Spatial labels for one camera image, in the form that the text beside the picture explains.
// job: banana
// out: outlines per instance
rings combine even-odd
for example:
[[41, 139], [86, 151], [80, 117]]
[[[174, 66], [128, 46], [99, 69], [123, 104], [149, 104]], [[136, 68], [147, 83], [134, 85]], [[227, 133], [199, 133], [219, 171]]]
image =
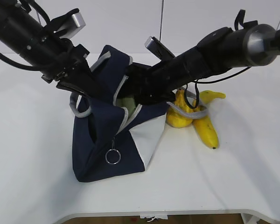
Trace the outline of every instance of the banana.
[[215, 99], [215, 98], [224, 99], [224, 98], [226, 98], [226, 95], [221, 92], [213, 92], [211, 90], [205, 90], [199, 94], [199, 97], [205, 104], [208, 104], [211, 101], [213, 101], [213, 99]]
[[[200, 93], [200, 99], [205, 103], [210, 103], [215, 98], [225, 98], [226, 95], [221, 92], [213, 92], [206, 90]], [[195, 112], [200, 111], [202, 108], [199, 106], [194, 109]], [[216, 149], [219, 147], [219, 139], [217, 132], [211, 123], [210, 117], [205, 116], [204, 118], [197, 119], [193, 121], [193, 125], [196, 129], [197, 134], [199, 135], [201, 141], [208, 147]]]
[[[196, 108], [194, 111], [195, 112], [200, 111], [200, 108]], [[193, 120], [193, 125], [201, 141], [206, 146], [212, 149], [218, 148], [219, 139], [209, 116], [205, 116], [204, 118]]]
[[[175, 102], [174, 104], [176, 106], [179, 106], [181, 109], [183, 109], [187, 113], [192, 113], [193, 110], [188, 107], [188, 105], [185, 103], [183, 99], [183, 93], [184, 90], [178, 90], [175, 94]], [[193, 119], [185, 118], [179, 113], [175, 112], [172, 108], [169, 108], [167, 111], [167, 118], [166, 122], [172, 127], [175, 128], [181, 128], [189, 126], [192, 123]]]

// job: key ring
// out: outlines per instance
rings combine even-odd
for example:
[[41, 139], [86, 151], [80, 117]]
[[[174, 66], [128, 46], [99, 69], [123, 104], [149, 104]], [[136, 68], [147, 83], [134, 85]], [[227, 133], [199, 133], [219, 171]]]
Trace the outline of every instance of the key ring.
[[[119, 158], [118, 158], [118, 161], [117, 161], [117, 162], [110, 162], [110, 161], [108, 160], [108, 154], [109, 154], [110, 152], [116, 152], [116, 153], [118, 154]], [[106, 160], [106, 162], [107, 162], [108, 164], [110, 164], [110, 165], [118, 164], [118, 163], [120, 162], [120, 160], [121, 160], [121, 153], [120, 153], [118, 150], [116, 150], [116, 149], [114, 148], [114, 138], [112, 139], [112, 149], [110, 149], [110, 150], [108, 150], [108, 152], [106, 152], [106, 154], [105, 154], [105, 160]]]
[[[110, 152], [113, 152], [113, 151], [116, 152], [116, 153], [118, 153], [119, 158], [118, 158], [118, 161], [117, 161], [117, 162], [110, 162], [110, 161], [108, 161], [107, 156], [108, 156], [108, 154], [109, 154]], [[105, 154], [105, 159], [106, 159], [106, 162], [107, 162], [108, 164], [115, 165], [115, 164], [117, 164], [117, 163], [120, 162], [120, 160], [121, 160], [121, 154], [120, 154], [120, 152], [119, 152], [118, 150], [116, 150], [116, 149], [110, 149], [108, 152], [106, 152], [106, 154]]]

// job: navy blue bag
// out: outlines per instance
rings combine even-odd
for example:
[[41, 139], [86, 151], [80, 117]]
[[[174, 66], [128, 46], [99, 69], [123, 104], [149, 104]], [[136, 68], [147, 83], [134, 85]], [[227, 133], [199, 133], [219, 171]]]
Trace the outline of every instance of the navy blue bag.
[[[91, 67], [104, 93], [100, 98], [82, 97], [77, 109], [72, 161], [80, 182], [145, 171], [162, 135], [166, 102], [137, 105], [133, 112], [118, 104], [117, 94], [131, 63], [130, 56], [105, 46]], [[77, 96], [71, 96], [74, 109], [76, 103]]]

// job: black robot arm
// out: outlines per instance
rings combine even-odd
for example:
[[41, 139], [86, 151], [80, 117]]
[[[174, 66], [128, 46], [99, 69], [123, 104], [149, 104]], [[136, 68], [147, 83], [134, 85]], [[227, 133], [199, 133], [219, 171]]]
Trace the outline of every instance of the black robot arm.
[[[87, 64], [89, 51], [81, 44], [74, 46], [70, 38], [84, 25], [78, 9], [50, 20], [34, 0], [0, 0], [0, 41], [18, 53], [32, 66], [0, 59], [25, 70], [41, 71], [43, 80], [57, 81], [57, 88], [98, 97], [102, 87]], [[29, 15], [31, 7], [39, 12], [47, 25], [42, 26]], [[257, 21], [244, 23], [241, 10], [235, 31], [224, 27], [203, 38], [195, 47], [175, 57], [156, 38], [146, 47], [161, 62], [154, 66], [133, 63], [127, 68], [128, 80], [119, 97], [133, 96], [138, 103], [149, 105], [174, 101], [172, 90], [198, 79], [223, 74], [235, 67], [264, 66], [280, 55], [280, 30]]]
[[[87, 64], [89, 51], [81, 44], [74, 46], [71, 38], [83, 24], [78, 9], [50, 21], [34, 0], [0, 0], [0, 41], [32, 66], [21, 65], [0, 53], [0, 59], [24, 70], [41, 71], [43, 80], [57, 81], [57, 88], [85, 96], [98, 96], [101, 88]], [[43, 27], [29, 15], [31, 7], [44, 17]]]
[[232, 68], [265, 66], [280, 55], [280, 30], [257, 21], [244, 23], [240, 10], [235, 31], [224, 27], [203, 38], [195, 47], [175, 57], [156, 38], [146, 47], [161, 59], [155, 66], [132, 64], [119, 97], [133, 95], [141, 104], [174, 100], [172, 90], [190, 82], [220, 75]]

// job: bag handle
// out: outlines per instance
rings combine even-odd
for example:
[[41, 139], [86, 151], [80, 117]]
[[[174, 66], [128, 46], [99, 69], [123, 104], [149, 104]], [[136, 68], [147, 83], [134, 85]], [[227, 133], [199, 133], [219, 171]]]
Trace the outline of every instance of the bag handle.
[[[187, 91], [187, 97], [188, 98], [193, 98], [196, 99], [196, 94], [186, 90], [185, 88], [182, 87], [182, 89], [184, 89], [185, 91]], [[205, 106], [205, 104], [200, 100], [199, 105], [202, 106], [204, 108], [203, 111], [198, 111], [198, 112], [193, 112], [193, 113], [187, 113], [185, 112], [182, 108], [176, 106], [174, 103], [172, 102], [167, 102], [168, 105], [171, 106], [171, 108], [177, 112], [178, 114], [182, 115], [183, 117], [189, 118], [189, 119], [201, 119], [204, 118], [205, 116], [207, 116], [209, 114], [209, 110], [208, 108]]]
[[70, 95], [70, 108], [71, 108], [71, 111], [73, 111], [74, 115], [77, 118], [86, 118], [86, 117], [88, 117], [91, 114], [91, 108], [89, 106], [89, 108], [86, 111], [84, 111], [84, 112], [78, 111], [78, 109], [77, 109], [78, 97], [79, 97], [79, 94], [77, 94], [75, 92], [71, 93], [71, 95]]

